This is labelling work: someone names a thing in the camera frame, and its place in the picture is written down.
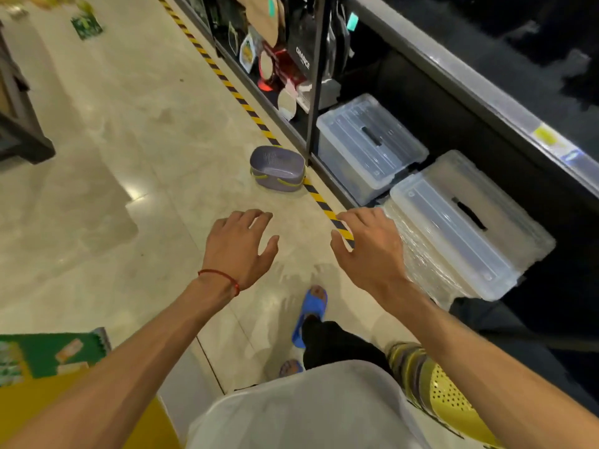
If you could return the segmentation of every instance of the white shirt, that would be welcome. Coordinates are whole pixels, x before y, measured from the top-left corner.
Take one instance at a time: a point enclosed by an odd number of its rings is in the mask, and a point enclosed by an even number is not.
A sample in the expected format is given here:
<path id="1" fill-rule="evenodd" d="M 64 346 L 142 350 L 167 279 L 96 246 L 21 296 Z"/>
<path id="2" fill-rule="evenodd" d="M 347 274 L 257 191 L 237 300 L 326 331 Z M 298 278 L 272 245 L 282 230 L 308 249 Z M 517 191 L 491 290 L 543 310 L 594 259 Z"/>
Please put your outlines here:
<path id="1" fill-rule="evenodd" d="M 189 428 L 187 449 L 430 449 L 395 380 L 344 361 L 225 396 Z"/>

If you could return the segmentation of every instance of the black pants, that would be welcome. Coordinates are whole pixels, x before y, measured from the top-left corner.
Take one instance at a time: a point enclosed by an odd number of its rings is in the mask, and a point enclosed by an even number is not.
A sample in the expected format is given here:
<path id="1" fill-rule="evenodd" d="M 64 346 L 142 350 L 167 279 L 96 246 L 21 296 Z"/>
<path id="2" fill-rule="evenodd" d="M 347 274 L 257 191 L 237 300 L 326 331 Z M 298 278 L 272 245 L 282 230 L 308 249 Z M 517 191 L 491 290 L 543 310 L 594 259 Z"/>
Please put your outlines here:
<path id="1" fill-rule="evenodd" d="M 310 315 L 301 327 L 306 370 L 333 362 L 359 359 L 378 365 L 393 376 L 385 354 L 371 343 L 345 332 L 334 321 Z"/>

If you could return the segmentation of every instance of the red string bracelet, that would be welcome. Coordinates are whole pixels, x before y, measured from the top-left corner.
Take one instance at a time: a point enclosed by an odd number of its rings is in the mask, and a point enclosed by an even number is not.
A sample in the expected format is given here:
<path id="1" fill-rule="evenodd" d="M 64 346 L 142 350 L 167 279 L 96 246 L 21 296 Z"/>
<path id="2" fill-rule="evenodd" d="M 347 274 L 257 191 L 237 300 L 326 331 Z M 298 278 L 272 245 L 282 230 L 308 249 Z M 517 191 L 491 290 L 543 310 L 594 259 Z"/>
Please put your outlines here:
<path id="1" fill-rule="evenodd" d="M 235 279 L 233 279 L 227 273 L 219 271 L 218 269 L 202 269 L 201 271 L 198 271 L 198 276 L 204 272 L 213 272 L 215 274 L 221 275 L 222 277 L 226 277 L 227 279 L 229 279 L 231 281 L 231 283 L 233 284 L 233 287 L 235 288 L 235 296 L 237 296 L 239 294 L 239 292 L 241 291 L 239 289 L 239 284 L 237 283 L 237 281 Z"/>

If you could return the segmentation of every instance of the hazard tape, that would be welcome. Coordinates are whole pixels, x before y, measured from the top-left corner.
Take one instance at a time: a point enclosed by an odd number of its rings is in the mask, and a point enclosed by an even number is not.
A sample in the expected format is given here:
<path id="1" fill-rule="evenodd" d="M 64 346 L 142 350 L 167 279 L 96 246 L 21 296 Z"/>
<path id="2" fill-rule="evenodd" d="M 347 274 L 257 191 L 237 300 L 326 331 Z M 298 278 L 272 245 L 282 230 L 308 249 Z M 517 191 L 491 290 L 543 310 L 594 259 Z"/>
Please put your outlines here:
<path id="1" fill-rule="evenodd" d="M 229 92 L 233 95 L 233 97 L 235 97 L 235 99 L 237 99 L 237 102 L 239 102 L 239 104 L 241 105 L 241 107 L 243 107 L 243 109 L 246 111 L 246 113 L 248 115 L 250 115 L 250 118 L 254 121 L 254 123 L 256 123 L 256 125 L 262 131 L 262 134 L 268 139 L 268 141 L 272 145 L 274 145 L 276 147 L 280 147 L 281 143 L 279 143 L 279 141 L 274 136 L 274 134 L 266 126 L 265 122 L 258 116 L 256 111 L 251 107 L 251 105 L 249 105 L 247 103 L 247 101 L 239 93 L 239 91 L 237 91 L 237 89 L 235 88 L 233 83 L 231 83 L 229 81 L 227 76 L 224 75 L 224 73 L 221 71 L 221 68 L 210 57 L 209 53 L 206 52 L 206 50 L 204 49 L 202 44 L 199 43 L 199 41 L 195 38 L 193 33 L 188 30 L 188 28 L 185 26 L 185 23 L 183 22 L 183 20 L 181 20 L 181 18 L 177 15 L 177 13 L 170 6 L 168 1 L 166 1 L 166 0 L 158 0 L 158 1 L 164 7 L 166 12 L 171 16 L 171 18 L 175 21 L 175 23 L 179 26 L 181 31 L 183 31 L 185 36 L 187 36 L 187 38 L 193 44 L 193 46 L 196 48 L 196 50 L 199 52 L 199 54 L 202 55 L 202 58 L 204 58 L 206 63 L 208 63 L 208 66 L 210 66 L 212 71 L 214 71 L 214 73 L 218 76 L 218 78 L 223 83 L 223 85 L 229 90 Z M 322 198 L 322 195 L 320 195 L 318 193 L 318 190 L 316 190 L 314 188 L 314 186 L 312 186 L 310 180 L 307 177 L 304 178 L 304 187 L 310 193 L 310 195 L 312 195 L 312 198 L 314 199 L 314 201 L 316 201 L 316 203 L 318 203 L 318 205 L 320 206 L 322 211 L 326 214 L 326 216 L 331 220 L 331 222 L 333 222 L 333 225 L 335 226 L 335 228 L 337 230 L 339 230 L 339 232 L 341 233 L 341 236 L 343 236 L 345 238 L 345 240 L 348 241 L 349 246 L 351 246 L 353 248 L 354 241 L 353 241 L 353 236 L 352 236 L 351 232 L 345 227 L 345 225 L 343 225 L 343 223 L 339 219 L 337 219 L 337 216 L 335 215 L 335 213 L 333 212 L 331 207 L 325 202 L 324 198 Z"/>

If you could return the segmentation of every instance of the plastic lid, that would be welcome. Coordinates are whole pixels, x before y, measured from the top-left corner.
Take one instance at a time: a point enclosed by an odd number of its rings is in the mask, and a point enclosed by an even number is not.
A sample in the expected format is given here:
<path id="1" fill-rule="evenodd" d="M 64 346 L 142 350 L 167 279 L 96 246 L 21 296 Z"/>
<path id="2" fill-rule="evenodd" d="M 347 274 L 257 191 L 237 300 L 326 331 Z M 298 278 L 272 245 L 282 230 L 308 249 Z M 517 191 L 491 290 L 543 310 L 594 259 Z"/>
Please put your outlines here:
<path id="1" fill-rule="evenodd" d="M 370 94 L 319 116 L 316 126 L 373 189 L 428 156 L 424 145 Z"/>
<path id="2" fill-rule="evenodd" d="M 555 240 L 458 151 L 391 189 L 391 198 L 476 293 L 495 301 Z"/>

